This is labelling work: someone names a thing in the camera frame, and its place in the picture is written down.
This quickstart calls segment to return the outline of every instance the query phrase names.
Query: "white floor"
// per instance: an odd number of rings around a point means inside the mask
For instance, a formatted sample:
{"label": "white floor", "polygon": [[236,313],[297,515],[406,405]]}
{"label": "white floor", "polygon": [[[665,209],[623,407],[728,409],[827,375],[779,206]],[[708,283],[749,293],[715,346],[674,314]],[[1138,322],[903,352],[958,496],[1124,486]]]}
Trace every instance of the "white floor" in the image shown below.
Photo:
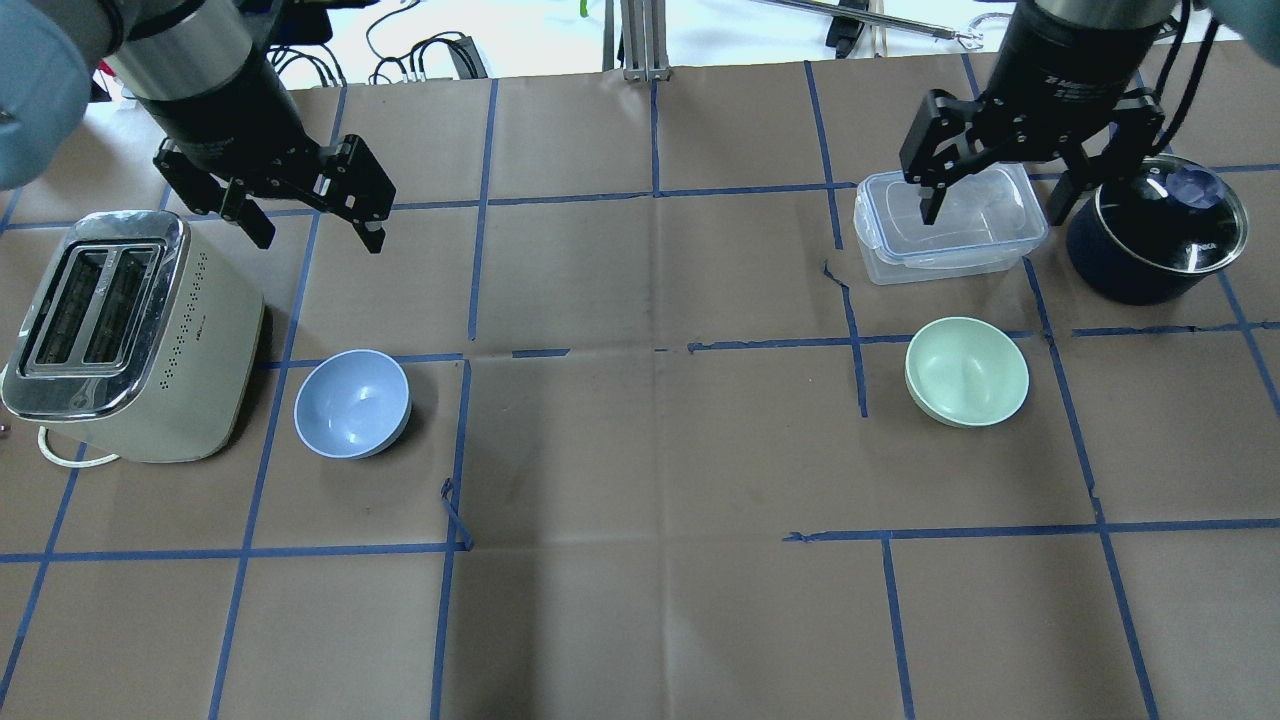
{"label": "white floor", "polygon": [[[334,40],[329,47],[342,61],[349,82],[365,82],[376,61],[365,42],[365,29],[404,4],[383,0],[358,10],[330,13]],[[380,53],[402,54],[419,40],[457,29],[475,38],[492,77],[598,72],[605,4],[607,0],[588,0],[588,17],[582,18],[579,0],[424,0],[380,24],[372,38]],[[964,28],[979,14],[1009,13],[1012,8],[1014,3],[974,0],[884,0],[888,14],[952,28]],[[1198,22],[1193,23],[1188,40],[1198,40],[1207,22],[1206,13],[1196,15]],[[750,0],[669,0],[667,23],[672,65],[744,65],[833,56],[823,44],[829,18],[788,8]],[[984,23],[983,31],[987,49],[996,50],[1004,24]],[[890,55],[959,51],[956,42],[888,31]],[[869,36],[864,35],[855,56],[869,55]],[[430,50],[428,70],[431,77],[454,76],[443,47]],[[398,70],[388,76],[402,79]],[[303,63],[291,65],[284,81],[291,88],[317,85],[315,70]]]}

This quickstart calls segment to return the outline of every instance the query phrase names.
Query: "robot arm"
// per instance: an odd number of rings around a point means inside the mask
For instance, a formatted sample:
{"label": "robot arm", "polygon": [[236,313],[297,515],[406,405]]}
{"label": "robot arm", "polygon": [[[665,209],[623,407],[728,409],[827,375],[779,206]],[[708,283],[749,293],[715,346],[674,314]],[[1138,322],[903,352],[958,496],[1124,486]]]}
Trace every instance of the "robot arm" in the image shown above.
{"label": "robot arm", "polygon": [[[997,161],[1061,158],[1066,173],[1048,201],[1061,224],[1075,200],[1134,173],[1164,126],[1158,99],[1126,91],[1176,0],[1019,0],[987,88],[973,101],[929,91],[899,152],[922,186],[920,217],[937,218],[946,191]],[[1280,61],[1280,4],[1211,3],[1258,51]],[[1089,158],[1083,142],[1115,127]]]}
{"label": "robot arm", "polygon": [[306,135],[232,0],[0,0],[0,187],[44,172],[106,56],[166,132],[154,161],[192,211],[268,247],[252,197],[297,199],[381,249],[396,186],[358,136]]}

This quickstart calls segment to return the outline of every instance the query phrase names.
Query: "toaster power cord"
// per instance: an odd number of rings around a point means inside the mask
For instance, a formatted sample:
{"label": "toaster power cord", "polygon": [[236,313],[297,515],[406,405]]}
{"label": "toaster power cord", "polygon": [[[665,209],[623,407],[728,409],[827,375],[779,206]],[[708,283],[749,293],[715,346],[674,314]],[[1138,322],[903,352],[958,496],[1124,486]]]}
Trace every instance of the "toaster power cord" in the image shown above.
{"label": "toaster power cord", "polygon": [[119,460],[119,455],[104,455],[102,457],[95,457],[93,460],[68,460],[65,457],[59,457],[54,455],[52,450],[49,450],[49,428],[40,425],[40,432],[36,433],[36,445],[40,446],[40,454],[45,456],[54,465],[61,465],[63,468],[70,468],[73,470],[79,470],[84,468],[97,468],[99,465],[106,465],[113,460]]}

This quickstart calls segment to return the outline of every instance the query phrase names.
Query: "blue bowl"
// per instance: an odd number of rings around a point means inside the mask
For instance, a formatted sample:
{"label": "blue bowl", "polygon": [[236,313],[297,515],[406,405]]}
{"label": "blue bowl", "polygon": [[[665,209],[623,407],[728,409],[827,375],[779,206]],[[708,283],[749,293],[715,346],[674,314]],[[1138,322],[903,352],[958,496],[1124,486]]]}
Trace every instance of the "blue bowl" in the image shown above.
{"label": "blue bowl", "polygon": [[387,450],[404,432],[408,378],[376,350],[348,350],[307,375],[293,404],[293,427],[312,451],[351,460]]}

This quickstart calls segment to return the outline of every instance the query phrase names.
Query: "green object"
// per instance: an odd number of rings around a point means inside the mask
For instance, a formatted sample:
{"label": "green object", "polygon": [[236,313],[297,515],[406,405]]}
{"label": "green object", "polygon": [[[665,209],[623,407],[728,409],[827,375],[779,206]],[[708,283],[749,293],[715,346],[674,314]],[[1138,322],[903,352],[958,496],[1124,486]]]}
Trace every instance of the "green object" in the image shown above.
{"label": "green object", "polygon": [[1014,341],[974,318],[942,318],[906,347],[906,388],[931,418],[957,428],[1009,419],[1027,400],[1027,360]]}

